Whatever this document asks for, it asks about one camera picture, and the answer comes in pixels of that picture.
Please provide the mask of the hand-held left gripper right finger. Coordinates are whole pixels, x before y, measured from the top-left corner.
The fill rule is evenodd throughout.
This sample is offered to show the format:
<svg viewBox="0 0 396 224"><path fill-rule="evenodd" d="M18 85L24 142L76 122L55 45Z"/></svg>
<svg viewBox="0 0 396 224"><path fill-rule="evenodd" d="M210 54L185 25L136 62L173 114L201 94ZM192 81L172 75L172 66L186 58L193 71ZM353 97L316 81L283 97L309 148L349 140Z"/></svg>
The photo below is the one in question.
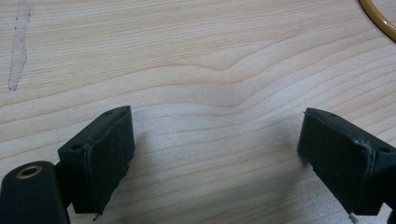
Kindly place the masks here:
<svg viewBox="0 0 396 224"><path fill-rule="evenodd" d="M396 223L396 147L320 109L304 112L297 152L348 214L376 216L385 203Z"/></svg>

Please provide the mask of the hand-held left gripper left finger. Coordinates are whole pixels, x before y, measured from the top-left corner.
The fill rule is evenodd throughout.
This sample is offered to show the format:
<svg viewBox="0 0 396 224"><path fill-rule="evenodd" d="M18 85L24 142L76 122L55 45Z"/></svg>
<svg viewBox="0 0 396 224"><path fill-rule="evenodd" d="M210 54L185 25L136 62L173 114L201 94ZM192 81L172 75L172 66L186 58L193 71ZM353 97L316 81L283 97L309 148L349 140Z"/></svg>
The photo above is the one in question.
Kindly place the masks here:
<svg viewBox="0 0 396 224"><path fill-rule="evenodd" d="M108 110L59 150L64 204L78 214L101 216L134 157L131 107Z"/></svg>

